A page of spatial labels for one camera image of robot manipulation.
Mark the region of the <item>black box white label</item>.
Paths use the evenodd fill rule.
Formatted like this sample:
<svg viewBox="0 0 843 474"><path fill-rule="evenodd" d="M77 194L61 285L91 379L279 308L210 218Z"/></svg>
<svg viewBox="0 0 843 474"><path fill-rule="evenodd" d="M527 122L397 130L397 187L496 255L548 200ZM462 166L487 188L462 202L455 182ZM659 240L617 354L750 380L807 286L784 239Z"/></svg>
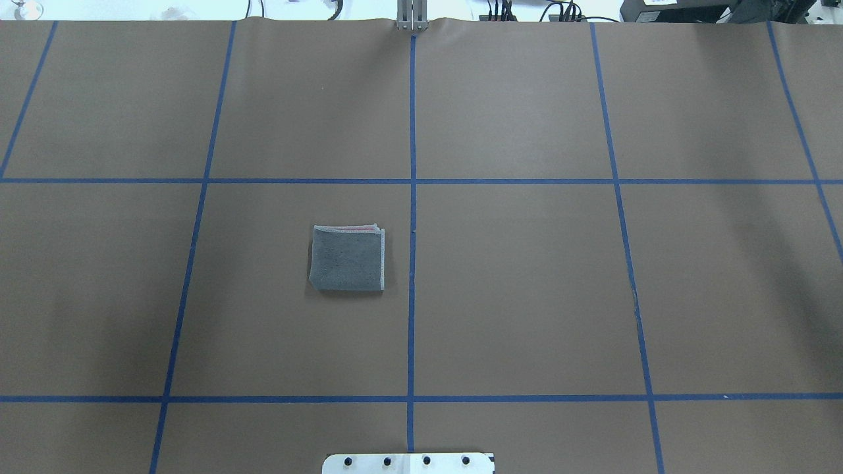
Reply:
<svg viewBox="0 0 843 474"><path fill-rule="evenodd" d="M624 23L717 23L734 1L624 1Z"/></svg>

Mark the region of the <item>aluminium frame post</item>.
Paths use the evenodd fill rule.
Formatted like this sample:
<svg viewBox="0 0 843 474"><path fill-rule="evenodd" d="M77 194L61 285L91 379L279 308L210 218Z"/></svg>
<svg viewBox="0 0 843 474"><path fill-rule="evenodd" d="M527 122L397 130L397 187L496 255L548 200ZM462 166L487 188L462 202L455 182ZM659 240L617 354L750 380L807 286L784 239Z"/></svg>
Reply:
<svg viewBox="0 0 843 474"><path fill-rule="evenodd" d="M396 29L424 31L429 26L427 0L398 0L396 2Z"/></svg>

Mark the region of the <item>pink and blue towel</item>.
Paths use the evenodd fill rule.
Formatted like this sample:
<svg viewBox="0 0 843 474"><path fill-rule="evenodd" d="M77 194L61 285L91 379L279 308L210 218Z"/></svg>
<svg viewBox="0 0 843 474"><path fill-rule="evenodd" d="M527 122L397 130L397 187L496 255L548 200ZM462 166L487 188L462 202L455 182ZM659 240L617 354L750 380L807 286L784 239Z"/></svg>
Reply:
<svg viewBox="0 0 843 474"><path fill-rule="evenodd" d="M384 291L385 229L314 225L308 280L320 291Z"/></svg>

